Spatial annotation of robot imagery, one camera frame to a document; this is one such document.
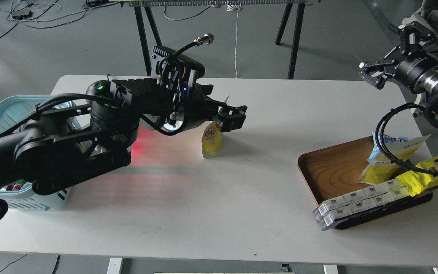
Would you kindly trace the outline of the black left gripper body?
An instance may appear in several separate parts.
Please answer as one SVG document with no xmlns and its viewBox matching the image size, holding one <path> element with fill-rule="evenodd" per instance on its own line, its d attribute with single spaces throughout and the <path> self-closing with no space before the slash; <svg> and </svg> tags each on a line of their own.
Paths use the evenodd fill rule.
<svg viewBox="0 0 438 274">
<path fill-rule="evenodd" d="M 162 135 L 174 136 L 181 132 L 197 128 L 207 121 L 219 123 L 221 132 L 227 129 L 227 104 L 209 97 L 213 85 L 197 84 L 191 96 L 184 99 L 175 113 L 164 115 L 141 114 L 140 119 L 149 130 L 156 130 Z"/>
</svg>

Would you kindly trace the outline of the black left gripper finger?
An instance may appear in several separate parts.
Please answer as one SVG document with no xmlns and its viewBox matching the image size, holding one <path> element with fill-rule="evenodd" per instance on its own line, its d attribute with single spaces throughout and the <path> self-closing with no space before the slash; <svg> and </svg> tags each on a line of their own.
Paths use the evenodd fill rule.
<svg viewBox="0 0 438 274">
<path fill-rule="evenodd" d="M 240 107 L 224 106 L 219 109 L 219 130 L 221 132 L 231 132 L 241 129 L 246 119 L 246 111 L 248 107 L 242 105 Z"/>
</svg>

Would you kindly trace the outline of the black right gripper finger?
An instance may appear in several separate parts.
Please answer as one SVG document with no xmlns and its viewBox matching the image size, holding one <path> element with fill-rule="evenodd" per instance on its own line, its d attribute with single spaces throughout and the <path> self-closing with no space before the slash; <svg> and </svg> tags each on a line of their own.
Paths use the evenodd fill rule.
<svg viewBox="0 0 438 274">
<path fill-rule="evenodd" d="M 389 79 L 393 79 L 400 64 L 400 46 L 394 47 L 383 59 L 367 61 L 357 56 L 360 61 L 358 76 L 376 89 L 382 89 Z"/>
<path fill-rule="evenodd" d="M 417 21 L 399 27 L 389 23 L 388 29 L 398 35 L 399 43 L 394 51 L 402 56 L 420 51 L 423 45 L 436 40 L 434 31 Z"/>
</svg>

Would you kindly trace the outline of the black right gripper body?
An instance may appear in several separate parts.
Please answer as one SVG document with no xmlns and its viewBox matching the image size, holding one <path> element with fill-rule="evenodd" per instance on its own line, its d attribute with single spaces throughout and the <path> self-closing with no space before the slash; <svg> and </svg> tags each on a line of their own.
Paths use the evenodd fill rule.
<svg viewBox="0 0 438 274">
<path fill-rule="evenodd" d="M 421 50 L 395 67 L 394 81 L 412 94 L 432 92 L 438 85 L 438 58 Z"/>
</svg>

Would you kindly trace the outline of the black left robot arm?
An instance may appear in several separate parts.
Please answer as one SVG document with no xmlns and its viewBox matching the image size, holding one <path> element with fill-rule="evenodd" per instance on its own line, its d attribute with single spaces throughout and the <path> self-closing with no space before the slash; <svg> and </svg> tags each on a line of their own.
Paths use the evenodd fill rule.
<svg viewBox="0 0 438 274">
<path fill-rule="evenodd" d="M 174 136 L 215 121 L 240 129 L 247 106 L 211 99 L 213 85 L 153 78 L 101 80 L 85 94 L 53 96 L 0 133 L 0 189 L 20 180 L 42 196 L 128 166 L 141 121 Z M 8 211 L 0 198 L 0 220 Z"/>
</svg>

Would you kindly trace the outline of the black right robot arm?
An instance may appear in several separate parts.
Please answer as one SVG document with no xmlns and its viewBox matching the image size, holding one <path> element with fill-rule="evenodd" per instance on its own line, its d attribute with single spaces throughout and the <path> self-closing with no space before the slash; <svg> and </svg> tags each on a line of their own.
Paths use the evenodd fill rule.
<svg viewBox="0 0 438 274">
<path fill-rule="evenodd" d="M 358 57 L 359 76 L 376 89 L 391 81 L 417 95 L 416 104 L 424 111 L 415 111 L 414 116 L 424 116 L 438 129 L 438 58 L 422 48 L 436 35 L 417 21 L 398 27 L 388 24 L 388 29 L 399 36 L 398 46 L 378 61 Z"/>
</svg>

